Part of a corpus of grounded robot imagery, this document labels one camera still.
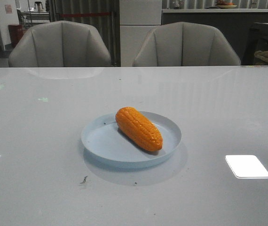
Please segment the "orange toy corn cob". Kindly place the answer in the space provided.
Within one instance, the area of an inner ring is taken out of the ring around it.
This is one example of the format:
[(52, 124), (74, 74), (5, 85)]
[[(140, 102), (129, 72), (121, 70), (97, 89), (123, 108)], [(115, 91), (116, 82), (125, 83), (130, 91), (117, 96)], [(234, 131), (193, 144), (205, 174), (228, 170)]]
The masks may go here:
[(140, 148), (149, 152), (162, 149), (163, 138), (159, 129), (135, 108), (119, 109), (115, 120), (119, 129)]

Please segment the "light blue plate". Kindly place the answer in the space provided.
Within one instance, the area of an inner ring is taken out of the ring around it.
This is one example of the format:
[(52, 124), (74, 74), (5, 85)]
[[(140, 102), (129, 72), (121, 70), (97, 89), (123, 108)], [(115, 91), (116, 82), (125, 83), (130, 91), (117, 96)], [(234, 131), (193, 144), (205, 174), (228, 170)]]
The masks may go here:
[(94, 119), (82, 130), (85, 150), (96, 160), (117, 168), (142, 169), (165, 162), (181, 142), (181, 130), (176, 123), (162, 115), (142, 112), (159, 129), (163, 147), (147, 152), (128, 138), (117, 126), (115, 113)]

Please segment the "white refrigerator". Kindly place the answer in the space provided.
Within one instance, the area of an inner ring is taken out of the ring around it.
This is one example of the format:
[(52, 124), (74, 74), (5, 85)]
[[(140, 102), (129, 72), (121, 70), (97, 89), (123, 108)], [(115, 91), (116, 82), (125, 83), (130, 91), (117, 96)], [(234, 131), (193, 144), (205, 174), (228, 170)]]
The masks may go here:
[(143, 40), (149, 30), (161, 24), (162, 1), (121, 0), (120, 58), (122, 67), (133, 65)]

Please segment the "red barrier tape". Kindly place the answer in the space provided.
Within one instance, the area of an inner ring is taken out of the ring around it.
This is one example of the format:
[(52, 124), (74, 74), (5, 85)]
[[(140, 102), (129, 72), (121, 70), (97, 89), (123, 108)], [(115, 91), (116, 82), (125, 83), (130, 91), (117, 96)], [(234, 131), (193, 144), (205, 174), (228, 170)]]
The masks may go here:
[(78, 14), (60, 14), (60, 17), (96, 17), (96, 16), (109, 16), (111, 12), (100, 13), (78, 13)]

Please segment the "dark kitchen counter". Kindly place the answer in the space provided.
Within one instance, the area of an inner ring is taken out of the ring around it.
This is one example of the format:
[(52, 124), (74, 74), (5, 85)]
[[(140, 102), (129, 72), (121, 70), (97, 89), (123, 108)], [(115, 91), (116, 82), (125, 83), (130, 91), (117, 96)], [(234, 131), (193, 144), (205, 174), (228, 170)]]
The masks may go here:
[(218, 28), (240, 58), (253, 23), (268, 23), (268, 9), (163, 9), (161, 24), (189, 22)]

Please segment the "background folding table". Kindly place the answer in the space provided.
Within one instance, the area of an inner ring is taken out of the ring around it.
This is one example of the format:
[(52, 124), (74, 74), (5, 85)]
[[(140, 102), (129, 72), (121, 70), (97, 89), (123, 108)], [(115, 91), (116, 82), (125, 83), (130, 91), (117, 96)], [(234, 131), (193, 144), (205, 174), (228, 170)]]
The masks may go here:
[(48, 12), (21, 11), (17, 9), (18, 19), (22, 24), (25, 23), (48, 23), (50, 22)]

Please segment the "fruit bowl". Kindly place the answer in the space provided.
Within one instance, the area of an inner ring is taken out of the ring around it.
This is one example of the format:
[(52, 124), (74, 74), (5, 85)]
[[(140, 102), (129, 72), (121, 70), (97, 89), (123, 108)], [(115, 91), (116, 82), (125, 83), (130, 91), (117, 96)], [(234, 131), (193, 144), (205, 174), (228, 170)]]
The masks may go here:
[(221, 9), (232, 9), (232, 8), (236, 8), (237, 5), (232, 2), (227, 2), (225, 0), (217, 0), (216, 7), (221, 8)]

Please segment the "dark side table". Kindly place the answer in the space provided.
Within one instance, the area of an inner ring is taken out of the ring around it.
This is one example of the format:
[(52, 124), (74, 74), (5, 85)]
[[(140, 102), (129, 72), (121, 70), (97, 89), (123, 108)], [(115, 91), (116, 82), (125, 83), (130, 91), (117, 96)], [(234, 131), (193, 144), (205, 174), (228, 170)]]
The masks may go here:
[(253, 65), (256, 51), (268, 51), (268, 23), (254, 23), (249, 29), (247, 44), (242, 58), (242, 65)]

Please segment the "pink wall notice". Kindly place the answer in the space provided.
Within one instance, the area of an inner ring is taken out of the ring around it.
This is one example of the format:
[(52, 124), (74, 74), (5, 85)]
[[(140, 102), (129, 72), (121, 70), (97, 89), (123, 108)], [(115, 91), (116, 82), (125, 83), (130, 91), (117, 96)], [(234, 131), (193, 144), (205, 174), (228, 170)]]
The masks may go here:
[(9, 4), (5, 5), (5, 11), (6, 14), (12, 14), (12, 6)]

